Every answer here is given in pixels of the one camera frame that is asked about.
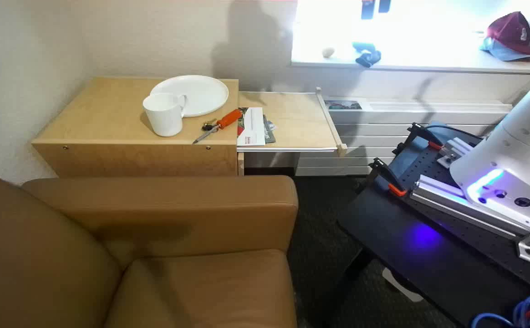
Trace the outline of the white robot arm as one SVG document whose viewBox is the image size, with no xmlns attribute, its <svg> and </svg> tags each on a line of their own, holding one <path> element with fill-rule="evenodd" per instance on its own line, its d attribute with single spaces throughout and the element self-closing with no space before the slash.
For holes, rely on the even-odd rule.
<svg viewBox="0 0 530 328">
<path fill-rule="evenodd" d="M 468 201 L 530 232 L 530 91 L 450 175 Z"/>
</svg>

